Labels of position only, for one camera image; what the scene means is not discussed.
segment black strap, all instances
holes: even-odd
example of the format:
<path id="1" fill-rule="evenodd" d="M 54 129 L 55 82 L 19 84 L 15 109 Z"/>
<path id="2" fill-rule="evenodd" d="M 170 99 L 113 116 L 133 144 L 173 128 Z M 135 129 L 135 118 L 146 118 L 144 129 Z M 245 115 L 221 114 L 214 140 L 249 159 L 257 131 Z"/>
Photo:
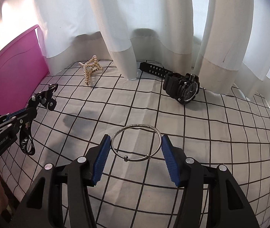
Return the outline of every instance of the black strap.
<path id="1" fill-rule="evenodd" d="M 34 144 L 33 144 L 33 138 L 31 135 L 31 124 L 32 124 L 32 121 L 29 122 L 28 127 L 26 127 L 26 125 L 22 125 L 20 129 L 20 135 L 19 135 L 19 139 L 20 139 L 19 147 L 22 150 L 22 152 L 27 155 L 34 155 L 36 152 L 34 148 Z M 29 140 L 31 144 L 28 150 L 27 145 L 28 145 Z"/>
<path id="2" fill-rule="evenodd" d="M 140 63 L 139 69 L 143 72 L 158 76 L 160 78 L 164 78 L 168 73 L 173 73 L 172 71 L 165 68 L 144 62 Z"/>
<path id="3" fill-rule="evenodd" d="M 162 89 L 173 99 L 177 99 L 177 91 L 179 87 L 180 78 L 182 75 L 178 73 L 171 73 L 166 75 Z"/>

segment magenta panel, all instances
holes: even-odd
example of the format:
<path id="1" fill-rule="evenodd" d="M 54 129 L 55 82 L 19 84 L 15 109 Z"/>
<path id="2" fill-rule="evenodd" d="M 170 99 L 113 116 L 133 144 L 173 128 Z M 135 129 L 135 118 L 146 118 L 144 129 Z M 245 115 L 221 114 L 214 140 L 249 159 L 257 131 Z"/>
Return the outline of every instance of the magenta panel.
<path id="1" fill-rule="evenodd" d="M 26 102 L 49 72 L 35 28 L 31 27 L 0 51 L 0 114 L 12 113 Z"/>

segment watch strap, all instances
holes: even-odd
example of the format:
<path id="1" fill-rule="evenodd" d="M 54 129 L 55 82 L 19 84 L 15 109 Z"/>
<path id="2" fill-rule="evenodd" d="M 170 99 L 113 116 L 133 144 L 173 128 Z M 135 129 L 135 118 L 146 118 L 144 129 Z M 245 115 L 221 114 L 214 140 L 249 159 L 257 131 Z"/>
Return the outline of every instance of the watch strap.
<path id="1" fill-rule="evenodd" d="M 139 69 L 143 72 L 158 76 L 160 78 L 164 78 L 168 73 L 173 73 L 168 69 L 145 62 L 140 63 Z"/>
<path id="2" fill-rule="evenodd" d="M 174 73 L 166 75 L 162 89 L 173 99 L 177 99 L 177 91 L 179 88 L 179 79 L 174 76 Z"/>

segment metal bolt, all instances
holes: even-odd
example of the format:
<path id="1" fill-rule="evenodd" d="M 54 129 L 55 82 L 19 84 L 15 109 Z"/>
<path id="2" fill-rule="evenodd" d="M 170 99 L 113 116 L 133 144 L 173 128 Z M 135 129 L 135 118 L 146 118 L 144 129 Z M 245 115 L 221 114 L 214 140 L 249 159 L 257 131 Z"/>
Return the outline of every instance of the metal bolt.
<path id="1" fill-rule="evenodd" d="M 194 159 L 193 158 L 186 158 L 186 162 L 188 164 L 193 164 L 194 163 Z"/>
<path id="2" fill-rule="evenodd" d="M 218 167 L 221 171 L 226 171 L 227 170 L 227 167 L 226 166 L 224 166 L 224 165 L 220 165 L 219 167 Z"/>
<path id="3" fill-rule="evenodd" d="M 77 159 L 78 163 L 84 163 L 86 161 L 86 157 L 80 157 Z"/>
<path id="4" fill-rule="evenodd" d="M 52 164 L 46 164 L 45 166 L 44 166 L 44 169 L 45 170 L 50 170 L 52 168 Z"/>

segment grid pattern cloth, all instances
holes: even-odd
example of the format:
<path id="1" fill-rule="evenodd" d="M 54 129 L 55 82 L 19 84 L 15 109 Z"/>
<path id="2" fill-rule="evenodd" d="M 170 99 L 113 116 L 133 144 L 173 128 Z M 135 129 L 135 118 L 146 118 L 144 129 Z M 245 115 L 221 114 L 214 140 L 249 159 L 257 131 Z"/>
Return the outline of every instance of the grid pattern cloth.
<path id="1" fill-rule="evenodd" d="M 250 101 L 233 86 L 229 94 L 203 88 L 183 106 L 163 90 L 163 80 L 138 70 L 137 79 L 121 76 L 112 61 L 84 82 L 78 63 L 47 76 L 35 90 L 58 83 L 54 112 L 38 108 L 32 123 L 36 153 L 24 155 L 17 143 L 0 158 L 0 173 L 21 200 L 41 168 L 70 163 L 125 125 L 143 123 L 168 134 L 174 146 L 204 165 L 225 164 L 242 188 L 261 227 L 270 224 L 270 108 L 261 95 Z M 153 152 L 158 136 L 128 129 L 115 148 L 138 158 Z M 65 227 L 70 227 L 67 186 L 63 185 Z M 100 182 L 89 187 L 97 227 L 173 227 L 183 189 L 171 182 L 161 150 L 151 160 L 124 162 L 112 151 Z M 208 185 L 204 185 L 200 227 L 206 226 Z"/>

